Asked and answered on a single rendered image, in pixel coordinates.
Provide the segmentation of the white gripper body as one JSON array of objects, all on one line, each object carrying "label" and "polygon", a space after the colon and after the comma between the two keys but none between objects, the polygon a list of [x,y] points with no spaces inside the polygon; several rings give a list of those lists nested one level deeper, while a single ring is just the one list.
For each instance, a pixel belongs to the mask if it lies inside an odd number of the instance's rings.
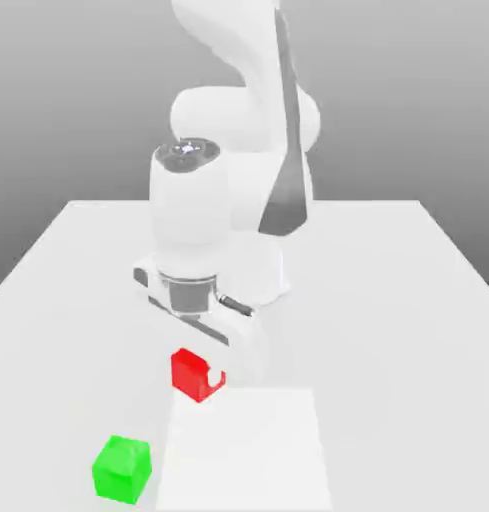
[{"label": "white gripper body", "polygon": [[258,315],[245,315],[218,300],[194,315],[175,314],[153,297],[148,307],[148,320],[170,352],[193,352],[209,367],[224,371],[230,386],[253,387],[263,381],[269,343]]}]

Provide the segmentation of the small red cube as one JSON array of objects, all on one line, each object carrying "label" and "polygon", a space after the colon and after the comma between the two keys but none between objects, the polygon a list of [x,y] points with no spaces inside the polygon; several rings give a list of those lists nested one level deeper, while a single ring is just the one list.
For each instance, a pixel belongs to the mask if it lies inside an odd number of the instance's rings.
[{"label": "small red cube", "polygon": [[209,364],[195,353],[181,348],[171,355],[172,385],[197,403],[201,403],[219,388],[207,386],[207,370]]}]

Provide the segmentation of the small green cube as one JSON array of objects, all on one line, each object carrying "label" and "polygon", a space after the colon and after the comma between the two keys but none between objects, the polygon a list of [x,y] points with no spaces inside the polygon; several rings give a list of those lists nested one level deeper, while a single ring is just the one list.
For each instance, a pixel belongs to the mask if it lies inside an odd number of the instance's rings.
[{"label": "small green cube", "polygon": [[92,464],[97,496],[135,505],[152,474],[146,441],[111,435]]}]

